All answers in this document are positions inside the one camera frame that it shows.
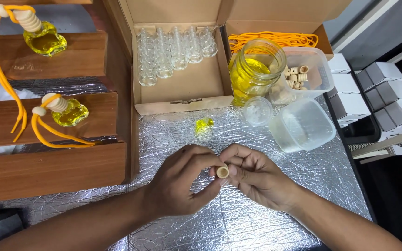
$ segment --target yellow liquid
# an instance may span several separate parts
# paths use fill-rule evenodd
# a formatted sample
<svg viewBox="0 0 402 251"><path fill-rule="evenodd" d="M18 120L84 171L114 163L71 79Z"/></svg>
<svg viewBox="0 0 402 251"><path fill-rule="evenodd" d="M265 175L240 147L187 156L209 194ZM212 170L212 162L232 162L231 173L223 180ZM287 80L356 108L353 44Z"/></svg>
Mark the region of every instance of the yellow liquid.
<svg viewBox="0 0 402 251"><path fill-rule="evenodd" d="M259 73L270 74L269 69L262 62L254 59L245 59L249 67ZM255 96L263 96L268 87L255 84L255 80L243 71L237 64L231 71L232 89L234 90L235 102L244 103Z"/></svg>
<svg viewBox="0 0 402 251"><path fill-rule="evenodd" d="M197 120L197 124L195 126L195 132L202 132L210 127L212 127L214 125L214 121L209 118L209 117L205 117L203 119Z"/></svg>
<svg viewBox="0 0 402 251"><path fill-rule="evenodd" d="M52 57L67 47L66 39L57 33L51 23L43 21L42 29L36 32L24 31L24 41L36 53Z"/></svg>
<svg viewBox="0 0 402 251"><path fill-rule="evenodd" d="M86 106L80 104L76 99L67 100L67 108L63 112L52 112L52 117L61 126L75 126L87 118L89 111Z"/></svg>

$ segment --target table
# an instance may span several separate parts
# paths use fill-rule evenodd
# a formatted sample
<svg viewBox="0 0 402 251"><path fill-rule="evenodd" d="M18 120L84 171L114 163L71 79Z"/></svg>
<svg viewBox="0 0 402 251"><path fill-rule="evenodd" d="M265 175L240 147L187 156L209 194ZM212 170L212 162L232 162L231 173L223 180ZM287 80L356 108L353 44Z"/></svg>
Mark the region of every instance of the table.
<svg viewBox="0 0 402 251"><path fill-rule="evenodd" d="M323 96L316 100L329 115ZM194 123L205 116L213 119L213 132L197 138ZM267 129L247 124L242 108L234 106L148 115L141 117L139 128L141 172L131 184L0 201L0 206L22 208L22 218L30 225L36 224L71 208L147 184L165 158L186 144L204 145L218 154L235 142L264 152L295 182L371 220L338 135L313 151L286 154ZM202 172L193 191L199 191L211 179L207 172ZM227 185L197 214L156 220L115 243L110 250L304 250L319 245L319 240L289 215L264 208Z"/></svg>

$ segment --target mason jar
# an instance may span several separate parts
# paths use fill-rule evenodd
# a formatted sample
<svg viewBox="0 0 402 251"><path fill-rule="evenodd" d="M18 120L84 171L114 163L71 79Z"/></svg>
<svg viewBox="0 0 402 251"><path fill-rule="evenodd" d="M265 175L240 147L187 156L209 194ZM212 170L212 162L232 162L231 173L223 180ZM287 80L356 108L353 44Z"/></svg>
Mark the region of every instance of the mason jar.
<svg viewBox="0 0 402 251"><path fill-rule="evenodd" d="M285 67L286 56L278 44L265 38L247 42L231 69L235 101L245 103L252 97L265 96Z"/></svg>

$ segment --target fingernail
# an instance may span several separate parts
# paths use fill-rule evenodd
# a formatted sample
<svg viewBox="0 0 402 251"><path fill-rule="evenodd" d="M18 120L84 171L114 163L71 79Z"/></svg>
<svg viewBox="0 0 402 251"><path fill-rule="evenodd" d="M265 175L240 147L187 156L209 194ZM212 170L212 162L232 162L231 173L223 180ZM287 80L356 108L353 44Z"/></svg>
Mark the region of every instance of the fingernail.
<svg viewBox="0 0 402 251"><path fill-rule="evenodd" d="M229 183L228 180L223 179L223 180L220 182L220 186L221 186L221 187L224 187L224 186L226 186L228 183Z"/></svg>
<svg viewBox="0 0 402 251"><path fill-rule="evenodd" d="M237 167L235 165L229 165L229 174L237 175Z"/></svg>

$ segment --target yellow cord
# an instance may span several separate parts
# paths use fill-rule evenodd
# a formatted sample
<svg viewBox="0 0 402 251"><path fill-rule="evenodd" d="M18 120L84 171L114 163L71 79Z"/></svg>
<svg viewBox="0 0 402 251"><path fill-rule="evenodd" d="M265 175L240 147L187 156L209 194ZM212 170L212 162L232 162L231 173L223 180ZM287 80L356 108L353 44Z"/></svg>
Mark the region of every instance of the yellow cord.
<svg viewBox="0 0 402 251"><path fill-rule="evenodd" d="M7 11L10 20L12 20L12 22L14 23L19 23L16 19L15 19L15 15L13 14L13 12L11 11L11 9L16 9L16 10L31 10L33 13L35 13L35 9L28 6L28 5L23 5L23 6L18 6L18 5L5 5L4 9ZM21 134L23 133L23 131L26 129L27 126L27 113L26 113L26 109L24 108L23 104L21 103L20 98L18 97L18 95L15 93L14 89L12 88L12 86L8 83L8 80L6 78L6 76L3 73L3 70L1 68L0 65L0 83L3 86L4 90L6 90L6 92L8 94L10 94L10 96L12 96L12 98L17 102L18 104L18 117L17 117L17 122L15 123L15 125L13 126L13 129L10 133L14 133L14 131L17 129L18 123L21 121L21 119L23 120L22 124L21 124L21 130L18 133L18 135L15 137L15 139L13 140L13 142L15 143L18 138L21 136Z"/></svg>
<svg viewBox="0 0 402 251"><path fill-rule="evenodd" d="M18 6L18 5L4 5L4 9L7 11L8 15L9 15L9 17L10 17L10 20L12 20L12 22L17 23L17 24L18 24L19 22L15 19L15 15L14 15L13 12L11 11L11 9L13 9L13 10L31 10L33 13L35 13L35 9L32 8L31 6L28 6L28 5L23 5L23 6ZM23 104L22 104L20 98L19 98L18 95L16 94L15 90L14 90L14 89L12 88L12 86L8 83L8 80L7 80L6 76L5 76L4 73L3 73L3 70L2 70L2 68L1 68L1 65L0 65L0 83L1 83L1 85L3 86L4 90L6 90L6 92L7 92L8 94L10 94L10 96L12 96L12 98L13 98L13 99L17 102L17 104L18 104L18 117L17 117L17 122L15 123L15 125L14 125L14 127L13 127L11 133L13 133L13 132L16 130L16 128L17 128L17 126L18 126L18 123L21 121L21 119L23 120L23 122L22 122L22 124L21 124L21 130L20 130L20 132L18 133L18 135L15 137L15 139L13 140L13 142L16 142L16 141L18 140L18 138L20 137L20 135L22 134L22 132L26 129L26 126L27 126L27 113L26 113L26 109L24 108L24 106L23 106ZM46 100L46 102L44 102L44 103L41 105L41 107L47 110L47 107L46 107L46 106L47 106L51 101L53 101L54 99L56 99L56 98L58 98L58 97L61 97L61 95L60 95L60 94L56 94L56 95L52 96L51 98L49 98L48 100ZM55 134L55 135L57 135L57 136L59 136L59 137L62 137L62 138L71 139L71 140L74 140L74 141L83 143L83 144L85 144L85 145L75 145L75 144L69 144L69 145L54 145L54 144L51 144L51 143L49 143L47 140L45 140L45 139L43 138L43 136L40 134L40 132L38 131L38 128L37 128L37 121L38 121L38 123L39 123L42 127L46 128L46 129L47 129L48 131L50 131L51 133L53 133L53 134ZM85 141L85 140L82 140L82 139L79 139L79 138L76 138L76 137L73 137L73 136L69 136L69 135L60 133L59 131L57 131L57 130L55 130L54 128L52 128L52 127L48 126L47 124L45 124L45 123L41 120L41 118L40 118L40 116L39 116L38 114L34 114L34 115L32 116L32 128L33 128L33 131L34 131L35 135L36 135L37 138L40 140L40 142L43 143L44 145L48 146L48 147L52 147L52 148L69 148L69 147L81 148L81 147L93 146L93 145L96 144L96 143L94 143L94 142Z"/></svg>
<svg viewBox="0 0 402 251"><path fill-rule="evenodd" d="M44 109L47 110L47 107L46 107L46 106L47 106L50 102L52 102L53 100L55 100L56 98L59 98L59 97L61 97L61 94L55 94L55 95L53 95L52 97L48 98L43 104L41 104L40 107L42 107L42 108L44 108ZM40 131L38 131L37 122L38 122L42 127L44 127L46 130L50 131L51 133L53 133L53 134L55 134L55 135L57 135L57 136L59 136L59 137L66 138L66 139L71 139L71 140L75 140L75 141L77 141L77 142L80 142L80 143L83 143L83 144L86 144L86 145L75 145L75 144L69 144L69 145L54 145L54 144L51 144L51 143L49 143L47 140L45 140L44 137L40 134ZM85 141L85 140L82 140L82 139L79 139L79 138L76 138L76 137L73 137L73 136L69 136L69 135L60 133L59 131L55 130L54 128L52 128L52 127L48 126L46 123L44 123L44 122L41 120L40 115L35 114L35 113L34 113L33 116L32 116L32 129L33 129L35 135L37 136L37 138L40 140L41 143L43 143L44 145L46 145L46 146L48 146L48 147L52 147L52 148L69 148L69 147L82 148L82 147L90 147L90 146L93 146L93 145L96 144L96 143L94 143L94 142Z"/></svg>
<svg viewBox="0 0 402 251"><path fill-rule="evenodd" d="M301 34L301 33L284 33L284 32L248 32L240 35L232 34L229 36L229 45L232 53L240 51L243 46L250 40L256 38L266 38L280 47L316 47L319 37L315 34ZM250 49L245 51L246 54L267 54L263 50Z"/></svg>

